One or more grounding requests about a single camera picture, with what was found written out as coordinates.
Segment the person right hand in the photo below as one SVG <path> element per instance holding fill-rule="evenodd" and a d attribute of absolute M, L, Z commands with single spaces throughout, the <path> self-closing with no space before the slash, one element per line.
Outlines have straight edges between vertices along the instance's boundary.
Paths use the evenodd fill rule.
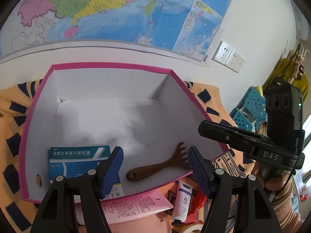
<path fill-rule="evenodd" d="M 285 171 L 280 176 L 272 178 L 270 180 L 264 180 L 261 176 L 261 164 L 255 162 L 252 169 L 252 175 L 256 176 L 257 180 L 263 188 L 268 189 L 271 192 L 280 194 L 281 192 L 287 193 L 291 187 L 290 172 Z"/>

